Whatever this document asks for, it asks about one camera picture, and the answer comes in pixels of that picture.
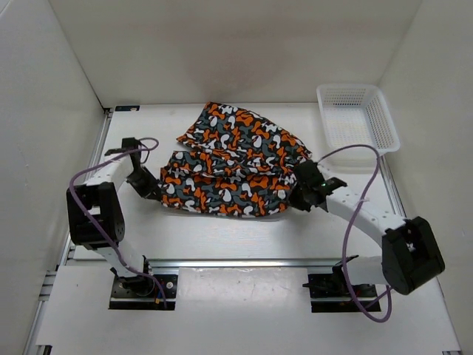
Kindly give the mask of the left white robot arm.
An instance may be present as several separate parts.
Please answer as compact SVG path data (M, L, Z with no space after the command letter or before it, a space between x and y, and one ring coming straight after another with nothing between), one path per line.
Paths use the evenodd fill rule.
M159 145L146 138L124 138L121 147L105 153L103 163L76 173L67 189L67 213L72 242L102 256L119 283L139 296L158 289L147 258L125 240L125 219L118 191L128 183L145 200L161 199L157 178L145 167L142 154Z

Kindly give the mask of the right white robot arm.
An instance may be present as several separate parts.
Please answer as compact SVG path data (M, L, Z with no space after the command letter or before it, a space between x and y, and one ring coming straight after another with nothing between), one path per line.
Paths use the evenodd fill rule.
M407 219L377 207L341 179L329 176L312 160L294 169L296 188L291 206L325 210L370 237L381 253L374 257L344 257L333 267L332 287L347 296L358 285L387 285L407 295L443 273L446 265L432 227L422 217Z

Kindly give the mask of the orange camouflage patterned shorts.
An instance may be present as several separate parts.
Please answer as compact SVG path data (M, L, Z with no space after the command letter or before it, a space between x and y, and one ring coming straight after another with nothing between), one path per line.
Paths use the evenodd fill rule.
M293 170L311 159L295 135L248 109L208 102L160 170L163 206L219 217L287 210Z

